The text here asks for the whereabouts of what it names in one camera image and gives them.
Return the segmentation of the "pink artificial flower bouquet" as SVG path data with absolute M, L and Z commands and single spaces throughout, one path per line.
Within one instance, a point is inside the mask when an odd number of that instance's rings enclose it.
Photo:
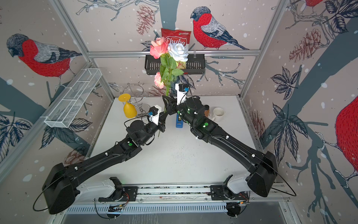
M 159 88 L 166 89 L 169 96 L 171 84 L 184 74 L 188 61 L 188 46 L 181 43 L 170 43 L 164 37 L 151 42 L 150 55 L 160 60 L 159 72 L 154 77 L 154 83 Z

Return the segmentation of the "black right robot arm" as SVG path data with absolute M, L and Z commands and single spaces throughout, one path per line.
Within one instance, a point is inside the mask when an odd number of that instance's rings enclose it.
M 234 178 L 229 175 L 221 186 L 219 197 L 233 200 L 236 194 L 251 190 L 261 197 L 267 197 L 277 177 L 277 162 L 274 154 L 257 151 L 237 140 L 217 123 L 205 116 L 208 105 L 203 105 L 199 97 L 181 100 L 169 96 L 162 97 L 167 114 L 179 115 L 190 125 L 191 133 L 199 140 L 214 145 L 237 160 L 248 174 Z

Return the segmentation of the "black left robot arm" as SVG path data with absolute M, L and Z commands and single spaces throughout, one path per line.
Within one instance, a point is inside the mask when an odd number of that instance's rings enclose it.
M 157 125 L 136 120 L 128 127 L 126 137 L 112 148 L 69 166 L 55 165 L 42 187 L 49 213 L 54 215 L 69 208 L 80 194 L 76 188 L 90 177 L 135 157 L 158 130 L 165 131 L 167 116 L 168 113 L 161 112 Z

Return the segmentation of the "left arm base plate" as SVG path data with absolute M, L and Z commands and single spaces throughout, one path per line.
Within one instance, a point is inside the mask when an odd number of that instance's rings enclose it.
M 100 197 L 99 202 L 134 202 L 138 194 L 137 186 L 116 187 L 114 192 L 108 197 Z

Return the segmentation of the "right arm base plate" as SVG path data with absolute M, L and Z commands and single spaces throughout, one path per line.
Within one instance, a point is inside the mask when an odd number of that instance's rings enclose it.
M 227 186 L 223 185 L 211 185 L 210 192 L 208 193 L 211 196 L 213 201 L 220 200 L 243 200 L 246 201 L 249 199 L 249 194 L 247 191 L 233 193 Z

